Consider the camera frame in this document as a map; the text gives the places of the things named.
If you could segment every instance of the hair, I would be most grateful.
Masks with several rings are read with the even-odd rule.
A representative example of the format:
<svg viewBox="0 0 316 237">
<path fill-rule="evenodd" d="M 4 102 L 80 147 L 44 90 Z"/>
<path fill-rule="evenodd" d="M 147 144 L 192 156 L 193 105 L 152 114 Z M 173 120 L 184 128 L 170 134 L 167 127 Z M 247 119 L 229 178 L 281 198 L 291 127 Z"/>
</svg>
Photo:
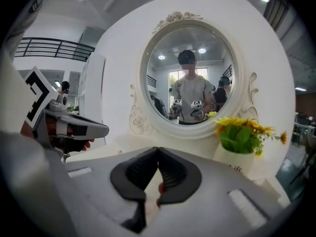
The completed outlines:
<svg viewBox="0 0 316 237">
<path fill-rule="evenodd" d="M 63 82 L 61 83 L 61 89 L 62 89 L 62 91 L 65 91 L 65 89 L 69 89 L 69 87 L 70 87 L 69 82 L 63 81 Z"/>
<path fill-rule="evenodd" d="M 182 64 L 195 64 L 196 63 L 196 56 L 190 50 L 184 50 L 179 53 L 178 62 L 180 65 Z"/>
<path fill-rule="evenodd" d="M 220 79 L 220 81 L 222 81 L 223 84 L 230 84 L 230 83 L 231 83 L 231 81 L 229 80 L 229 78 L 226 77 L 226 76 L 222 76 L 221 79 Z"/>
</svg>

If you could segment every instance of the person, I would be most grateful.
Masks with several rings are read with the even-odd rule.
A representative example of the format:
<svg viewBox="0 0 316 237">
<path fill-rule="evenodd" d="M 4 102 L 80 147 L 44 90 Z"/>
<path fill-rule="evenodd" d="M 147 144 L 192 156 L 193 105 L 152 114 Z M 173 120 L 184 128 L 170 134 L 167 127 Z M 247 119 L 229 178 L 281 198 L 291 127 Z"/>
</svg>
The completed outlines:
<svg viewBox="0 0 316 237">
<path fill-rule="evenodd" d="M 58 89 L 59 94 L 68 94 L 70 84 L 67 81 L 63 81 Z"/>
<path fill-rule="evenodd" d="M 213 86 L 213 89 L 212 89 L 211 93 L 214 95 L 215 91 L 216 91 L 216 87 Z"/>
<path fill-rule="evenodd" d="M 161 99 L 156 98 L 153 95 L 151 95 L 150 98 L 151 98 L 151 100 L 153 100 L 155 102 L 155 107 L 161 113 L 161 115 L 163 115 L 164 117 L 167 117 L 163 101 Z"/>
<path fill-rule="evenodd" d="M 229 78 L 226 76 L 222 76 L 220 80 L 223 81 L 224 83 L 223 88 L 226 92 L 226 96 L 229 97 L 231 95 L 232 81 L 230 81 Z"/>
<path fill-rule="evenodd" d="M 5 42 L 5 49 L 7 51 L 9 59 L 7 60 L 8 63 L 11 65 L 13 64 L 13 59 L 14 59 L 14 54 L 17 50 L 17 47 L 26 32 L 26 30 L 33 24 L 35 21 L 39 10 L 42 8 L 42 2 L 43 0 L 36 0 L 28 10 L 28 14 L 15 26 L 15 28 L 12 30 L 11 34 L 8 36 L 6 42 Z M 69 83 L 67 81 L 62 82 L 62 85 L 60 87 L 58 92 L 61 94 L 63 93 L 68 93 L 69 89 Z M 57 125 L 57 120 L 54 118 L 46 117 L 46 129 L 47 133 L 49 136 L 54 136 L 56 135 L 56 125 Z M 67 126 L 67 133 L 73 134 L 73 128 L 71 125 Z M 29 126 L 29 124 L 24 121 L 20 134 L 25 137 L 29 137 L 31 139 L 34 138 L 34 134 L 32 131 L 32 128 Z M 90 148 L 91 144 L 90 142 L 93 142 L 94 140 L 89 140 L 85 143 L 85 145 L 82 148 L 82 151 L 86 151 L 87 149 Z"/>
<path fill-rule="evenodd" d="M 172 88 L 171 95 L 175 99 L 182 99 L 182 111 L 179 124 L 192 125 L 205 120 L 191 116 L 191 104 L 193 101 L 202 101 L 204 113 L 216 109 L 214 96 L 211 93 L 214 86 L 204 77 L 196 74 L 197 60 L 194 53 L 190 50 L 182 51 L 178 56 L 179 64 L 185 72 L 185 76 L 177 80 Z"/>
<path fill-rule="evenodd" d="M 217 90 L 214 93 L 215 101 L 216 101 L 216 111 L 219 110 L 224 106 L 227 101 L 227 95 L 224 89 L 224 82 L 225 80 L 220 79 L 218 82 Z"/>
</svg>

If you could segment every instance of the gray t-shirt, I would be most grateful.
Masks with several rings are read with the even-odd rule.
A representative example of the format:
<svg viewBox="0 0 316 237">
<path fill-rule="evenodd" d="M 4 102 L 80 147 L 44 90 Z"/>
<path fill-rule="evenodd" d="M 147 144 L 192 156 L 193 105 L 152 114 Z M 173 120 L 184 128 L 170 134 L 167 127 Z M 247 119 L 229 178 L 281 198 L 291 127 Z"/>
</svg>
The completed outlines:
<svg viewBox="0 0 316 237">
<path fill-rule="evenodd" d="M 192 80 L 188 80 L 185 77 L 177 80 L 172 88 L 171 95 L 175 99 L 182 99 L 182 115 L 180 114 L 180 120 L 187 123 L 197 122 L 191 116 L 191 104 L 193 101 L 198 100 L 201 100 L 204 104 L 204 96 L 210 93 L 212 89 L 213 85 L 202 76 L 197 75 Z"/>
</svg>

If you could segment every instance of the white mirror frame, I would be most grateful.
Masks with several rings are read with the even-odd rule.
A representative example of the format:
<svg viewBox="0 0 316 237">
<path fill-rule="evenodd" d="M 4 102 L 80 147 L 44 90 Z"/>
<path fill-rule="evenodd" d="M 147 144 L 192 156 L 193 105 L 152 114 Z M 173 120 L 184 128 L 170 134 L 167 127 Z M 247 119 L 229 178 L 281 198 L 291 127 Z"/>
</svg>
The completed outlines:
<svg viewBox="0 0 316 237">
<path fill-rule="evenodd" d="M 150 103 L 150 94 L 147 87 L 148 61 L 157 43 L 170 32 L 180 29 L 183 26 L 197 26 L 215 32 L 225 43 L 232 61 L 235 74 L 235 84 L 232 89 L 229 101 L 215 119 L 222 117 L 240 117 L 258 120 L 256 108 L 253 103 L 253 94 L 258 89 L 253 87 L 253 82 L 257 76 L 251 73 L 244 61 L 242 51 L 233 38 L 225 29 L 220 28 L 214 22 L 208 22 L 199 15 L 189 12 L 174 12 L 161 20 L 153 30 L 148 44 L 142 52 L 136 71 L 135 84 L 131 85 L 134 93 L 134 105 L 129 117 L 130 129 L 138 135 L 151 135 L 154 130 L 158 130 L 169 136 L 179 139 L 202 139 L 212 136 L 216 132 L 216 124 L 206 121 L 197 125 L 176 125 L 163 118 L 156 112 Z"/>
</svg>

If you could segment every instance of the chair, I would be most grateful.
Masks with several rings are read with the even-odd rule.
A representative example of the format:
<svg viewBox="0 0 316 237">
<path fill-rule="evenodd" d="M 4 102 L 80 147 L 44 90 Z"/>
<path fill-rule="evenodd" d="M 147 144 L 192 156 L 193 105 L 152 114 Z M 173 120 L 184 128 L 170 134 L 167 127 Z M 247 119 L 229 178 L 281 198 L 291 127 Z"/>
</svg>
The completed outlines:
<svg viewBox="0 0 316 237">
<path fill-rule="evenodd" d="M 297 115 L 297 121 L 299 124 L 310 125 L 311 121 L 308 119 L 306 114 L 299 113 Z"/>
<path fill-rule="evenodd" d="M 298 177 L 302 176 L 304 171 L 309 168 L 309 180 L 312 175 L 315 173 L 316 169 L 316 137 L 312 135 L 310 131 L 307 132 L 307 140 L 305 145 L 305 152 L 307 154 L 307 158 L 305 160 L 305 166 L 298 172 L 298 174 L 294 177 L 294 179 L 290 182 L 292 184 Z"/>
<path fill-rule="evenodd" d="M 293 133 L 292 133 L 292 144 L 294 142 L 297 143 L 297 146 L 300 145 L 300 136 L 301 136 L 301 131 L 300 131 L 300 128 L 297 127 L 297 126 L 294 126 L 294 129 L 293 129 Z"/>
</svg>

